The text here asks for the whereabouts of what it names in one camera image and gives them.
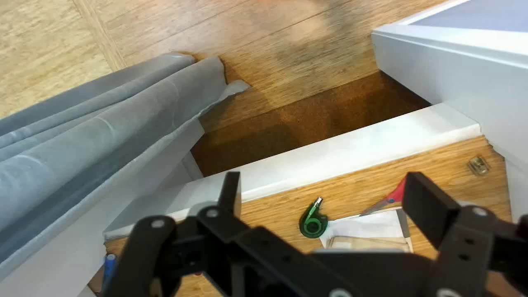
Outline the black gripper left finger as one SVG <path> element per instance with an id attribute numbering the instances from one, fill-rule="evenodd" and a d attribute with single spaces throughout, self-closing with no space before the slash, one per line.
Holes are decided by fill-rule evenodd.
<path id="1" fill-rule="evenodd" d="M 241 210 L 241 172 L 228 171 L 223 181 L 218 207 L 223 212 L 237 215 Z"/>

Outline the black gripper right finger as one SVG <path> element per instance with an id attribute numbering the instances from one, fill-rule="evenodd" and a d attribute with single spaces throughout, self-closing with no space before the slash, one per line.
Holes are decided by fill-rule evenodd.
<path id="1" fill-rule="evenodd" d="M 409 171 L 404 181 L 402 209 L 427 240 L 439 247 L 460 204 L 421 171 Z"/>

